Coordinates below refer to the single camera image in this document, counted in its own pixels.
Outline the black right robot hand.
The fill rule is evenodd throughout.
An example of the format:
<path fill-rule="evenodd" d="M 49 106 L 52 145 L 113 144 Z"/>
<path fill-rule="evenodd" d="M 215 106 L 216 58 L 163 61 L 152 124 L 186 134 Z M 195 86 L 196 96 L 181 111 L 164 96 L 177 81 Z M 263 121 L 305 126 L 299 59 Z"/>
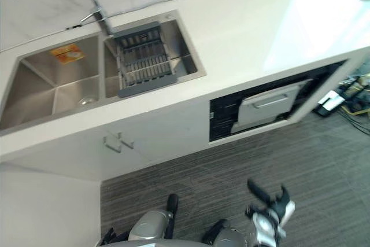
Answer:
<path fill-rule="evenodd" d="M 272 210 L 276 217 L 276 223 L 283 226 L 283 221 L 286 220 L 288 215 L 288 205 L 291 202 L 290 194 L 284 185 L 281 185 L 282 194 L 276 195 L 273 199 L 267 192 L 264 191 L 262 187 L 259 187 L 254 180 L 249 178 L 247 180 L 247 187 L 249 191 L 257 199 L 266 205 L 265 209 Z"/>

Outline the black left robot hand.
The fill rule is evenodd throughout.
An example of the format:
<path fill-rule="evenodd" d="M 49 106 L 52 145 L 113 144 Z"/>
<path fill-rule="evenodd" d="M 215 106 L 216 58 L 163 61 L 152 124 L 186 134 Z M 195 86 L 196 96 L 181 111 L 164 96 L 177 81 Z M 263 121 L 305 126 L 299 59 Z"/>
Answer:
<path fill-rule="evenodd" d="M 100 246 L 112 244 L 115 242 L 127 241 L 130 234 L 130 230 L 127 230 L 121 234 L 117 234 L 113 227 L 111 227 L 101 238 Z"/>

